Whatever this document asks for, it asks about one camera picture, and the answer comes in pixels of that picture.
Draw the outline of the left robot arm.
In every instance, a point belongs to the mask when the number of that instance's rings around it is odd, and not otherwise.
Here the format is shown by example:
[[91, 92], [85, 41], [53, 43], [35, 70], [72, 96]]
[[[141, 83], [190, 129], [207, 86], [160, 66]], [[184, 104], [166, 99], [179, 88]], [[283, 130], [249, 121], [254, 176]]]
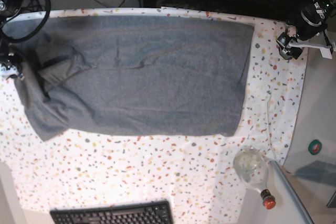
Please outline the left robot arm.
[[332, 59], [335, 42], [328, 36], [327, 20], [335, 11], [335, 0], [300, 0], [277, 38], [279, 54], [285, 60], [298, 59], [303, 48], [318, 49]]

